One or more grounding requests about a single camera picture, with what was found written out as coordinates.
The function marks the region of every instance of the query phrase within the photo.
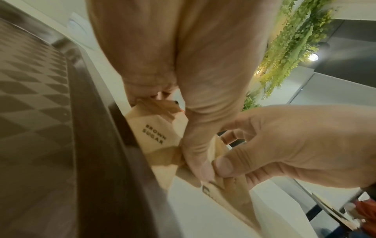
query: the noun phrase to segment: tiled floor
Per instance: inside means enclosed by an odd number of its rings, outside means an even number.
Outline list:
[[[0,237],[75,233],[64,56],[0,21]]]

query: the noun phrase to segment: checkered floor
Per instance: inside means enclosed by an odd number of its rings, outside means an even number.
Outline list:
[[[68,149],[72,135],[67,79],[60,52],[0,22],[0,161],[34,162]]]

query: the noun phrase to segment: human hand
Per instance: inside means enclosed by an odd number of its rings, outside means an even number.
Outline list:
[[[281,0],[87,0],[98,42],[128,101],[179,87],[189,123],[182,141],[201,180],[214,177],[210,140],[241,111]]]
[[[236,146],[214,162],[219,176],[245,174],[249,188],[274,176],[330,187],[376,182],[376,109],[353,105],[269,106],[244,111],[221,139]]]

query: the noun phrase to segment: ceiling light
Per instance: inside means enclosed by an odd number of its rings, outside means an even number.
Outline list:
[[[318,60],[318,55],[317,54],[311,54],[309,57],[308,57],[308,59],[310,60],[310,61],[316,61],[316,60]]]

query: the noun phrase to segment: artificial greenery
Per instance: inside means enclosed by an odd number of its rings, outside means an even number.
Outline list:
[[[269,97],[299,62],[318,50],[319,41],[326,37],[332,11],[323,10],[323,6],[332,0],[304,0],[293,12],[295,1],[283,0],[278,18],[285,15],[287,20],[257,68],[260,88],[247,95],[244,110],[258,106],[255,92]]]

